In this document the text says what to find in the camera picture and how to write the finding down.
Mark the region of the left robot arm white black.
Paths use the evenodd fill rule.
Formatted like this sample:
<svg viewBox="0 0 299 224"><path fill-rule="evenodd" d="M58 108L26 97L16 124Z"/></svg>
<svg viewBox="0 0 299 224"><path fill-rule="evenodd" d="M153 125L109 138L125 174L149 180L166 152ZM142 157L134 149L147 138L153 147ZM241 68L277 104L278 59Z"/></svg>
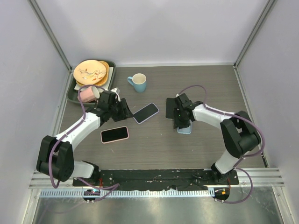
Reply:
<svg viewBox="0 0 299 224"><path fill-rule="evenodd" d="M80 177L87 185L95 186L100 179L98 166L74 160L74 150L91 132L110 119L117 122L132 116L125 98L119 98L113 91L102 92L97 103L83 109L82 117L71 127L54 137L47 135L42 139L37 171L61 182Z"/></svg>

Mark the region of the light blue phone case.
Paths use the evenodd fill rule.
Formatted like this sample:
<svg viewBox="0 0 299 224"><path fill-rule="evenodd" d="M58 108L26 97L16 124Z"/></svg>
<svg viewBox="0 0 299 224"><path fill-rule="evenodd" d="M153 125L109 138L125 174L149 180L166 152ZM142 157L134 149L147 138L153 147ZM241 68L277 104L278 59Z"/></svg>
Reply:
<svg viewBox="0 0 299 224"><path fill-rule="evenodd" d="M177 128L177 132L179 134L186 134L189 135L192 133L192 122L190 121L190 125L186 128Z"/></svg>

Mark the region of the silver phone black screen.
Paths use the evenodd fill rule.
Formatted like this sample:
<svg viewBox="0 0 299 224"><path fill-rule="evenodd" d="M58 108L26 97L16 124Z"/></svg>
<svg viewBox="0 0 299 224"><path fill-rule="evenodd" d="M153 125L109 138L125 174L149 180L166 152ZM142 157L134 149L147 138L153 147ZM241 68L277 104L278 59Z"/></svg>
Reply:
<svg viewBox="0 0 299 224"><path fill-rule="evenodd" d="M175 114L177 113L178 108L175 102L175 98L167 98L166 99L166 109L165 109L165 117L166 119L175 119Z"/></svg>

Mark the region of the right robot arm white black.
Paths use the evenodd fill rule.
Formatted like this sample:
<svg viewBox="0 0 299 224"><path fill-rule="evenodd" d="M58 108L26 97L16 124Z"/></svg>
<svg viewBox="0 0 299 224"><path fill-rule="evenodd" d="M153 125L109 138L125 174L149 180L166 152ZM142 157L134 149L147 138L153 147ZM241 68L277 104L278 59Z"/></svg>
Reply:
<svg viewBox="0 0 299 224"><path fill-rule="evenodd" d="M245 111L221 111L201 101L192 102L184 93L177 95L174 102L174 128L187 128L198 121L221 130L226 150L211 166L211 179L216 184L224 183L238 161L262 142Z"/></svg>

